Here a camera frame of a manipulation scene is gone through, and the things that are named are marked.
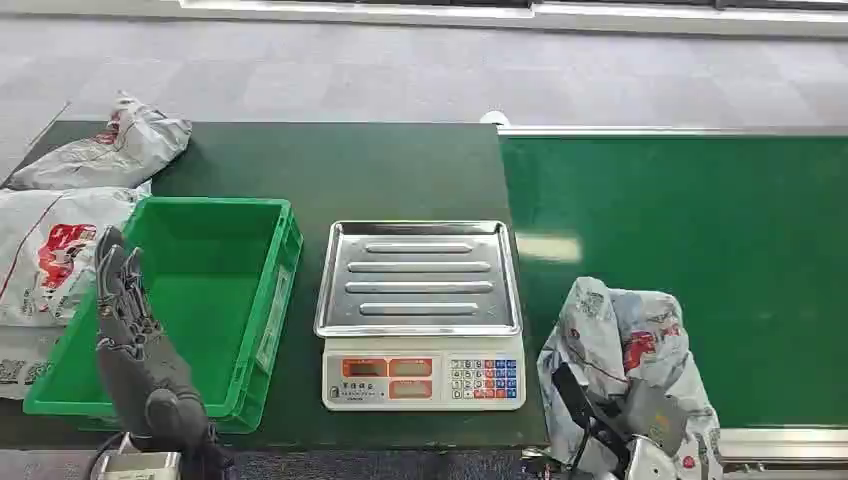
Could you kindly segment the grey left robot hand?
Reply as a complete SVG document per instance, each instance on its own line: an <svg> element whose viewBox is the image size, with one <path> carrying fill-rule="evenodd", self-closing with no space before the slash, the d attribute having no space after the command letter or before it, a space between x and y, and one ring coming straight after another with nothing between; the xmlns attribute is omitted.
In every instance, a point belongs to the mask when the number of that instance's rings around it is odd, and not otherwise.
<svg viewBox="0 0 848 480"><path fill-rule="evenodd" d="M97 365L116 418L141 451L198 457L210 422L191 369L153 314L143 283L143 250L110 226L97 243Z"/></svg>

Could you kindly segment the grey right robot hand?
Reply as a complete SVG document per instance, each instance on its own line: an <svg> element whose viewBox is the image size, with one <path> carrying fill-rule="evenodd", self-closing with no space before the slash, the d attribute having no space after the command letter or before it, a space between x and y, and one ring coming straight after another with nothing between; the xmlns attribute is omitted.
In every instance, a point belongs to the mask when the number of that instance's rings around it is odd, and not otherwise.
<svg viewBox="0 0 848 480"><path fill-rule="evenodd" d="M676 479L673 457L684 438L686 412L660 386L635 379L623 400L600 403L572 369L563 364L552 384L572 419L582 429L568 477L586 475L580 462L591 439L615 455L615 465L599 479Z"/></svg>

